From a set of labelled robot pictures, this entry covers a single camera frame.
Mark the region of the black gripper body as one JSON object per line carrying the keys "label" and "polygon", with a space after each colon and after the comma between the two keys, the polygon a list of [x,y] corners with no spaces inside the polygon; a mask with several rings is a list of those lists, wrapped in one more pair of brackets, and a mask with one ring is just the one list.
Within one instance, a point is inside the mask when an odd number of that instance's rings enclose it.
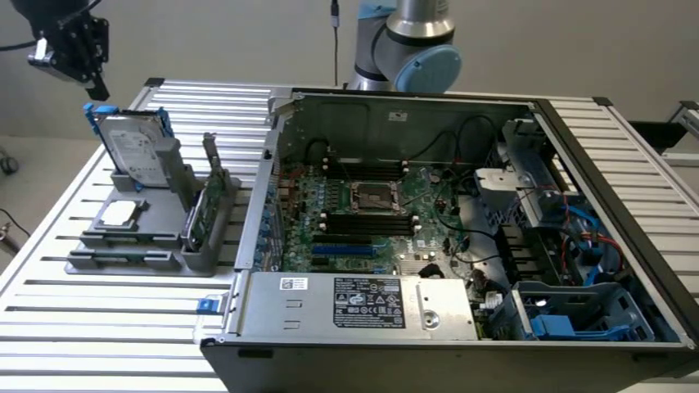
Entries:
{"label": "black gripper body", "polygon": [[38,31],[38,68],[80,85],[102,85],[109,57],[109,22],[78,11]]}

